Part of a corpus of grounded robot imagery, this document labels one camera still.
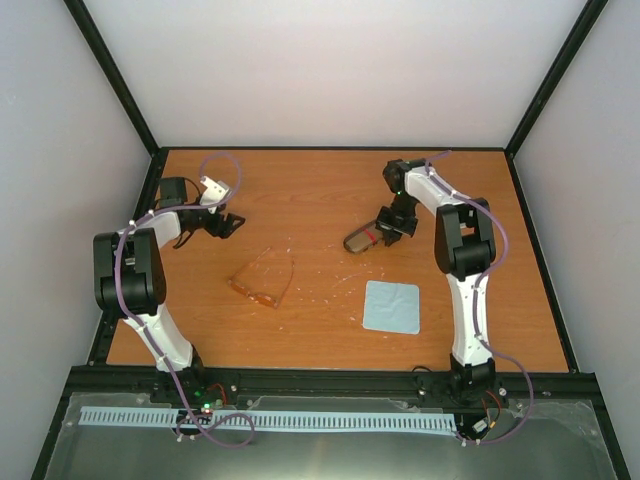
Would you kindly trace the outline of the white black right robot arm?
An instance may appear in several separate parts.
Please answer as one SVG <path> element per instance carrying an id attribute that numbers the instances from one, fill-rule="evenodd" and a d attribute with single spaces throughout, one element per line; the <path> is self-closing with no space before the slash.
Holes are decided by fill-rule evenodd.
<path id="1" fill-rule="evenodd" d="M 392 160 L 383 178 L 394 194 L 375 220 L 385 245 L 415 234 L 418 204 L 435 218 L 434 257 L 453 303 L 451 389 L 461 393 L 492 386 L 495 360 L 487 334 L 486 289 L 496 242 L 489 203 L 454 189 L 425 159 Z"/>

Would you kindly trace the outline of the black frame post right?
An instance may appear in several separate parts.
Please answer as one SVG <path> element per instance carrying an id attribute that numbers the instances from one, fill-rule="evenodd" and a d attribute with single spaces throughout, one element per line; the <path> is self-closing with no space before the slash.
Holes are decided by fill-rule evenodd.
<path id="1" fill-rule="evenodd" d="M 515 159 L 607 4 L 607 0 L 588 0 L 585 2 L 505 147 L 505 155 L 508 160 Z"/>

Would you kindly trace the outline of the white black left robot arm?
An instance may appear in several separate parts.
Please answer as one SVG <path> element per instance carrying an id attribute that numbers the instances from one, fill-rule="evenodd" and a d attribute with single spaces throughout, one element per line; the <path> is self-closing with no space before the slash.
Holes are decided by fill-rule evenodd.
<path id="1" fill-rule="evenodd" d="M 94 294 L 98 306 L 117 314 L 141 338 L 161 372 L 178 372 L 172 388 L 186 402 L 201 400 L 208 378 L 197 350 L 179 331 L 166 305 L 161 248 L 198 230 L 227 239 L 245 218 L 186 206 L 149 211 L 122 230 L 93 239 Z"/>

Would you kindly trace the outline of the black frame post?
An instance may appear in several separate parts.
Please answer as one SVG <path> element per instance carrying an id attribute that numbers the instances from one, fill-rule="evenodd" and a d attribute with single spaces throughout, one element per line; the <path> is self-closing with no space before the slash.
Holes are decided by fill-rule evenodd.
<path id="1" fill-rule="evenodd" d="M 505 147 L 505 155 L 508 160 L 515 159 L 607 4 L 607 0 L 588 0 L 585 2 Z"/>
<path id="2" fill-rule="evenodd" d="M 120 102 L 145 150 L 150 156 L 156 155 L 160 147 L 85 2 L 81 0 L 64 0 L 63 3 Z"/>

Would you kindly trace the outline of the black frame post left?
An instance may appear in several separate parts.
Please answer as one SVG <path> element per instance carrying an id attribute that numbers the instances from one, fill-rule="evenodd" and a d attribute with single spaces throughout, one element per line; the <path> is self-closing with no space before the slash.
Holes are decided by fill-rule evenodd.
<path id="1" fill-rule="evenodd" d="M 160 147 L 85 2 L 81 0 L 64 0 L 63 3 L 120 102 L 145 150 L 150 156 L 156 155 Z"/>

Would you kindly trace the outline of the light blue cleaning cloth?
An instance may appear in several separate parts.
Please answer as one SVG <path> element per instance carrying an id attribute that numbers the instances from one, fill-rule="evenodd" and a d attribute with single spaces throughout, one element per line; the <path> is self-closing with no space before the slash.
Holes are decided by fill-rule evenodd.
<path id="1" fill-rule="evenodd" d="M 420 333 L 420 291 L 417 285 L 370 280 L 366 284 L 362 326 L 395 334 Z"/>

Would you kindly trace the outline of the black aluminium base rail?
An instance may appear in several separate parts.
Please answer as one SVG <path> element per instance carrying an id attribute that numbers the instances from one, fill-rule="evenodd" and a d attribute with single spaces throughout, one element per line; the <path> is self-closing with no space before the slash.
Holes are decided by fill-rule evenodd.
<path id="1" fill-rule="evenodd" d="M 445 410 L 476 409 L 483 398 L 506 393 L 501 403 L 525 402 L 529 398 L 526 380 L 521 373 L 499 373 L 494 386 L 478 387 L 458 393 L 453 390 L 450 374 L 427 371 L 349 371 L 291 369 L 187 369 L 178 374 L 190 403 L 226 396 L 231 405 L 244 408 L 250 400 L 262 396 L 389 398 L 411 406 Z M 73 367 L 62 396 L 75 393 L 143 393 L 155 403 L 181 403 L 177 388 L 167 373 L 149 366 L 112 366 L 96 364 Z"/>

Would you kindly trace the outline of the plaid glasses case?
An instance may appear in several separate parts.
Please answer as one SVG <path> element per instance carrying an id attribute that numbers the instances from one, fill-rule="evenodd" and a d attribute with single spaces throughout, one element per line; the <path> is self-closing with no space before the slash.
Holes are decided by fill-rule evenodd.
<path id="1" fill-rule="evenodd" d="M 383 243 L 383 232 L 378 228 L 377 221 L 372 220 L 347 235 L 343 247 L 351 254 L 361 254 Z"/>

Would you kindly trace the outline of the orange sunglasses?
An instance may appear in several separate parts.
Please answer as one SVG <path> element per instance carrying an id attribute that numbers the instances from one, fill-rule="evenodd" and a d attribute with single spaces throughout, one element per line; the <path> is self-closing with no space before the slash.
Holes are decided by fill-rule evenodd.
<path id="1" fill-rule="evenodd" d="M 258 305 L 278 309 L 291 287 L 294 272 L 295 260 L 290 250 L 267 247 L 236 270 L 227 285 Z"/>

